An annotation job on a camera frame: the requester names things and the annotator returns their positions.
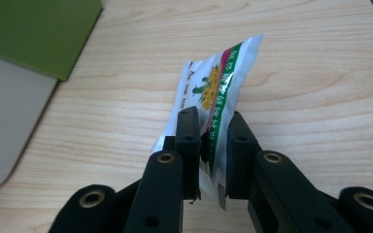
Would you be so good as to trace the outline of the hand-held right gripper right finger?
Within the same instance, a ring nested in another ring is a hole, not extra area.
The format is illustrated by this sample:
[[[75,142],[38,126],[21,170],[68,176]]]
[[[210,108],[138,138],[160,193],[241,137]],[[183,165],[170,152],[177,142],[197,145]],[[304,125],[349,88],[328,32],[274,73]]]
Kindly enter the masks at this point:
[[[238,112],[227,130],[226,195],[246,199],[256,233],[354,233],[284,154],[263,150]]]

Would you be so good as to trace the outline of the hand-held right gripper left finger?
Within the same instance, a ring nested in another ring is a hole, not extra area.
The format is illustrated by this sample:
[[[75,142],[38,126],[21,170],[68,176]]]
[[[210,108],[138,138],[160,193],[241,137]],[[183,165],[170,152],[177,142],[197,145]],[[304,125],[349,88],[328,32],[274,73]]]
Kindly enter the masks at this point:
[[[137,188],[123,233],[182,233],[186,200],[200,196],[198,111],[179,111],[176,133],[153,153]]]

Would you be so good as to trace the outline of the white sachet with green stripe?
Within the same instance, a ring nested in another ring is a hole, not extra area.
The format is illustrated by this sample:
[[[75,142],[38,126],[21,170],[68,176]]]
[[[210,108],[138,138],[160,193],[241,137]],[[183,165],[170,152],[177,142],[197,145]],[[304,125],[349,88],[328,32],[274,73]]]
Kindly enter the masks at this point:
[[[167,125],[153,146],[162,150],[173,136],[179,111],[197,109],[201,135],[200,187],[226,207],[227,128],[235,113],[240,88],[249,74],[262,37],[255,35],[203,60],[185,63]]]

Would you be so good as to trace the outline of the grey tray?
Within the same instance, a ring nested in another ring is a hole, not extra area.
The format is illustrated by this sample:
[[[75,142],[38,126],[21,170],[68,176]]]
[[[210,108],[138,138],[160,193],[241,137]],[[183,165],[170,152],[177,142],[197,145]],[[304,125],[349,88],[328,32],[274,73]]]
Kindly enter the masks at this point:
[[[0,59],[0,185],[12,174],[57,80]]]

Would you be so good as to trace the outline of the green box lid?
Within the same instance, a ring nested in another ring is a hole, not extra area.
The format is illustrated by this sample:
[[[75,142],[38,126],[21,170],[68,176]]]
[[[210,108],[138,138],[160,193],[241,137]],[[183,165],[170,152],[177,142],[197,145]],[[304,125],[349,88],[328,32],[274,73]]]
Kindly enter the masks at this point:
[[[0,58],[64,82],[102,10],[101,0],[0,0]]]

